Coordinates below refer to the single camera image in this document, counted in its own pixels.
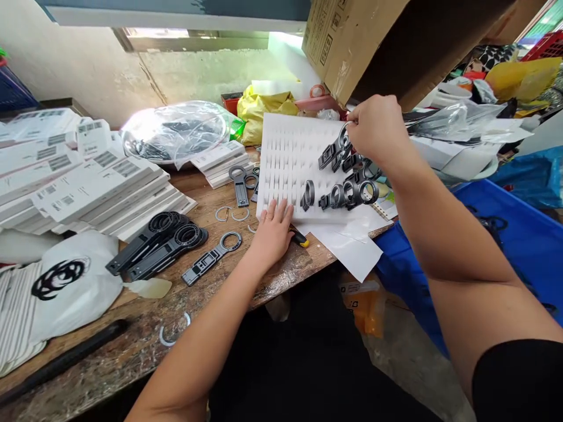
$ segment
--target workbench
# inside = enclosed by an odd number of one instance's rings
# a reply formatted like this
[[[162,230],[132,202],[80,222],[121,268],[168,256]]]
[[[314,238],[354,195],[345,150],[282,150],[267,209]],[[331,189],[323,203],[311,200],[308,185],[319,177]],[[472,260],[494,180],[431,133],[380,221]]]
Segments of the workbench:
[[[252,154],[252,161],[258,161],[254,148],[247,148],[247,152]],[[254,236],[247,226],[250,225],[254,230],[257,228],[256,204],[250,203],[250,217],[245,221],[235,221],[229,215],[227,222],[219,222],[215,219],[215,211],[222,206],[233,207],[237,218],[246,215],[245,208],[236,207],[232,183],[213,190],[204,176],[193,169],[173,173],[171,183],[198,202],[198,206],[190,211],[188,216],[198,226],[209,231],[209,240],[202,247],[182,256],[159,275],[159,278],[173,282],[170,292],[163,299],[140,298],[124,288],[112,307],[100,319],[72,333],[52,339],[43,352],[0,379],[2,394],[116,319],[124,318],[131,324],[120,337],[61,376],[0,409],[1,421],[66,421],[151,373],[168,352],[168,348],[162,345],[158,338],[160,327],[164,326],[164,335],[168,341],[175,339],[185,329],[184,312],[189,313],[192,318],[197,318],[234,269]],[[370,233],[370,236],[373,238],[387,228],[376,230]],[[230,231],[242,235],[241,247],[224,256],[192,287],[187,287],[181,280],[181,275],[204,252],[213,249],[223,234]],[[292,242],[284,258],[266,274],[252,299],[251,309],[267,303],[336,260],[312,235],[307,237],[310,240],[307,249]]]

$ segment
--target blue bin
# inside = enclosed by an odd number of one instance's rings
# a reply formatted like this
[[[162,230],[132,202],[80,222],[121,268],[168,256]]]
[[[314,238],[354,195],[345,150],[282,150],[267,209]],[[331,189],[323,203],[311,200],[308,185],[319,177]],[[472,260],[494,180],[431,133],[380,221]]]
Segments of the blue bin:
[[[499,232],[504,254],[540,302],[563,326],[563,226],[488,180],[468,183],[454,195],[479,216],[508,222]],[[447,356],[428,281],[400,223],[375,240],[384,255],[377,272],[385,288],[402,297],[422,328]]]
[[[39,102],[0,56],[0,112],[36,108]]]

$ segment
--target stack of boxes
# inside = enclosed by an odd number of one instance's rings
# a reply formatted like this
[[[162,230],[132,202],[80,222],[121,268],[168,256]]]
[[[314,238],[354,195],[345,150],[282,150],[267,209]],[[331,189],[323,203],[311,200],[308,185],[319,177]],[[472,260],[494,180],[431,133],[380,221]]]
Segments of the stack of boxes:
[[[211,151],[206,151],[205,155],[193,159],[192,163],[204,174],[213,189],[225,186],[232,181],[229,176],[231,167],[241,166],[247,173],[254,167],[249,161],[244,146],[236,141],[227,142]]]
[[[1,228],[96,229],[130,241],[156,213],[197,205],[160,167],[126,157],[105,120],[68,108],[19,115],[0,127],[0,147]]]

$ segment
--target white foam tray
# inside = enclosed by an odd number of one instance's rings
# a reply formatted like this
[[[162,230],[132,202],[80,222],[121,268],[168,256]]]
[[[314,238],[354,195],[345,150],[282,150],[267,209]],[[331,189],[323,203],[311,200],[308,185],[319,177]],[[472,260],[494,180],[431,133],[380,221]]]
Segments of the white foam tray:
[[[336,140],[343,124],[317,118],[264,114],[257,217],[270,200],[287,198],[295,207],[293,221],[296,223],[343,224],[356,219],[357,209],[328,208],[322,211],[318,206],[321,196],[328,195],[336,183],[344,183],[346,175],[351,173],[344,173],[342,169],[333,173],[330,165],[318,169],[318,158]],[[304,211],[300,202],[307,180],[312,180],[315,186],[315,201]]]

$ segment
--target hand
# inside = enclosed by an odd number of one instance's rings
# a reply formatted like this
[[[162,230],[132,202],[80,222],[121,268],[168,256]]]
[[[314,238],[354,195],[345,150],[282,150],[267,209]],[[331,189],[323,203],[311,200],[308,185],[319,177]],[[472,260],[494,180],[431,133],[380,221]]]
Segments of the hand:
[[[283,257],[294,234],[288,232],[293,217],[293,205],[289,204],[285,216],[287,199],[283,199],[278,207],[276,205],[276,200],[272,199],[268,210],[262,211],[260,224],[247,252],[264,271],[269,270]]]
[[[359,154],[374,161],[387,175],[396,166],[422,160],[405,128],[395,96],[374,95],[348,115],[348,135]]]

